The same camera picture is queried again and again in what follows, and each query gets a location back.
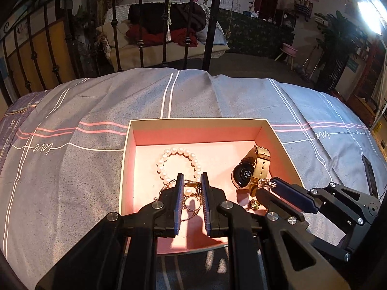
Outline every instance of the bright light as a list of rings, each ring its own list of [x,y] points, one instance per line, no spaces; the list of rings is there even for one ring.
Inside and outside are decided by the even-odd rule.
[[[387,28],[387,10],[386,10],[386,8],[384,7],[384,5],[382,4],[382,2],[380,0],[371,0],[371,2],[375,6],[376,10],[378,11],[379,16],[382,19],[381,22],[382,22],[384,28]]]
[[[382,35],[380,15],[375,6],[369,1],[358,2],[357,4],[359,6],[360,13],[369,28],[376,34]]]

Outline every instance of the pearl bracelet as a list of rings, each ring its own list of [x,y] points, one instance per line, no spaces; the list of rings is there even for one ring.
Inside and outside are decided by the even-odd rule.
[[[202,174],[202,166],[200,165],[196,155],[191,153],[190,150],[184,149],[183,147],[171,147],[171,149],[165,149],[164,153],[161,155],[157,164],[157,172],[160,174],[160,178],[164,180],[164,184],[171,182],[171,178],[168,176],[168,173],[165,171],[164,163],[168,160],[170,155],[183,155],[191,161],[193,166],[193,177],[196,182],[200,182],[200,175]]]

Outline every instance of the tan leather watch strap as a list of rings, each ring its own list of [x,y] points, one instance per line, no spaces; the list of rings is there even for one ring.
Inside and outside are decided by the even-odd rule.
[[[255,170],[251,181],[258,182],[259,179],[268,178],[268,169],[270,166],[270,152],[263,147],[256,147]]]
[[[266,148],[254,146],[241,162],[247,162],[255,167],[254,173],[248,183],[249,193],[254,196],[255,191],[259,188],[260,180],[266,180],[268,178],[270,152]]]

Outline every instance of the red cloth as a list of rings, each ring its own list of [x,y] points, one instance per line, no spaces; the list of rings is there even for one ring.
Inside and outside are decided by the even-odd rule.
[[[186,32],[186,28],[172,30],[171,40],[179,45],[185,46]],[[137,43],[140,39],[140,25],[132,25],[131,28],[126,32],[126,36]],[[193,29],[189,29],[189,36],[191,37],[191,43],[189,44],[189,47],[197,47],[197,38]],[[162,45],[163,37],[164,34],[152,35],[149,34],[144,27],[142,28],[142,40],[144,41],[145,47]]]

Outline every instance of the pink bowl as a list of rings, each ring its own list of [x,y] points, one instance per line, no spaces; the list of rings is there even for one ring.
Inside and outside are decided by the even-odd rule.
[[[295,56],[298,52],[298,50],[294,49],[291,45],[288,45],[287,43],[282,44],[282,50],[287,54],[290,54],[291,56]]]

